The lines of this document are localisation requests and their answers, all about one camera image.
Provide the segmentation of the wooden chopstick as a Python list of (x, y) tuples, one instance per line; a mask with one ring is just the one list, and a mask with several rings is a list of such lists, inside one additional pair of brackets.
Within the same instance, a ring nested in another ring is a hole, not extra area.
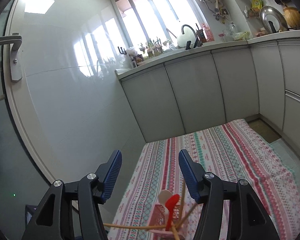
[(178, 232), (177, 232), (177, 230), (176, 230), (174, 224), (171, 225), (171, 230), (172, 230), (174, 239), (175, 239), (175, 240), (180, 240), (179, 235), (178, 235)]
[(182, 219), (182, 214), (183, 214), (183, 209), (184, 209), (185, 189), (186, 189), (186, 183), (185, 183), (185, 180), (183, 180), (182, 190), (181, 190), (181, 199), (180, 199), (180, 205), (179, 205), (178, 223), (180, 223), (180, 221)]
[(189, 211), (185, 214), (185, 216), (178, 222), (176, 228), (180, 228), (181, 225), (185, 222), (185, 220), (188, 219), (190, 214), (194, 211), (194, 209), (197, 207), (197, 203), (194, 203), (193, 206), (189, 209)]
[(128, 225), (117, 225), (117, 224), (103, 224), (109, 228), (120, 228), (120, 229), (135, 229), (135, 230), (153, 230), (153, 229), (165, 229), (166, 225), (151, 225), (151, 226), (128, 226)]

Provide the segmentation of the red plastic spoon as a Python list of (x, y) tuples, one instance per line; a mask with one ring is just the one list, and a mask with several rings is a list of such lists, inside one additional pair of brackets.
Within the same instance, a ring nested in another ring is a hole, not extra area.
[(172, 226), (174, 208), (178, 204), (179, 199), (180, 199), (180, 195), (174, 194), (173, 196), (168, 198), (168, 200), (165, 203), (165, 207), (168, 209), (168, 220), (166, 222), (166, 228), (165, 228), (166, 231), (169, 231)]

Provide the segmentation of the pink perforated utensil holder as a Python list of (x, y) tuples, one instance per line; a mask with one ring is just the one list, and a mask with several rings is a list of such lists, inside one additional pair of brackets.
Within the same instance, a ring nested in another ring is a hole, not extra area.
[[(176, 226), (179, 222), (179, 206), (178, 203), (173, 211), (173, 223)], [(168, 213), (165, 211), (165, 207), (163, 207), (159, 202), (155, 203), (152, 207), (151, 214), (148, 220), (148, 226), (159, 226), (163, 225), (163, 228), (160, 229), (149, 229), (151, 236), (153, 239), (175, 239), (173, 232), (166, 231), (166, 223), (168, 220)], [(186, 222), (183, 223), (178, 229), (178, 237), (179, 239), (185, 239), (185, 230), (187, 228)]]

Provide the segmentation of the kitchen faucet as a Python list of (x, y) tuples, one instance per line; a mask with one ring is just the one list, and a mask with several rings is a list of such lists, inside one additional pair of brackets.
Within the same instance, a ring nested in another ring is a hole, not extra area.
[(188, 25), (184, 24), (181, 26), (182, 38), (185, 38), (185, 49), (190, 50), (193, 48), (199, 48), (203, 45), (202, 41), (199, 39), (198, 35), (194, 29)]

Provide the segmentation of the patterned striped tablecloth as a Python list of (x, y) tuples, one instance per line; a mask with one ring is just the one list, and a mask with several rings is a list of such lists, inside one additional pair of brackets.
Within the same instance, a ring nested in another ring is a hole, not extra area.
[[(185, 220), (185, 239), (295, 239), (300, 233), (300, 193), (292, 171), (243, 119), (147, 143), (113, 224), (148, 226), (161, 190), (179, 194), (179, 152), (205, 170), (209, 192)], [(185, 189), (182, 218), (193, 206)], [(111, 228), (109, 239), (153, 239), (148, 230)]]

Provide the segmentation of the brown floor mat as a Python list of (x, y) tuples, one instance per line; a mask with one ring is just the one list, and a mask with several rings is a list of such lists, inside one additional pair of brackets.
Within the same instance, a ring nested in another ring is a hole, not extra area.
[(277, 133), (261, 119), (250, 121), (248, 122), (248, 125), (268, 143), (272, 143), (281, 138), (281, 135), (279, 135), (279, 133)]

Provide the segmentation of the pink bottle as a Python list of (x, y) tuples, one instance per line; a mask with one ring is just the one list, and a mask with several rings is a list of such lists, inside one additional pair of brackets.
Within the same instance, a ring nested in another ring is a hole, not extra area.
[(203, 23), (202, 24), (202, 29), (204, 31), (207, 42), (214, 41), (213, 33), (212, 33), (210, 27), (207, 24)]

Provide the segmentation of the steel pot lid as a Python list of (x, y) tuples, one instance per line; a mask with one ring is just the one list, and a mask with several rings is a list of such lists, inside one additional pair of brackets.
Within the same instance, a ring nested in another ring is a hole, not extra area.
[(264, 6), (260, 10), (260, 20), (266, 32), (269, 34), (289, 30), (284, 16), (274, 7)]

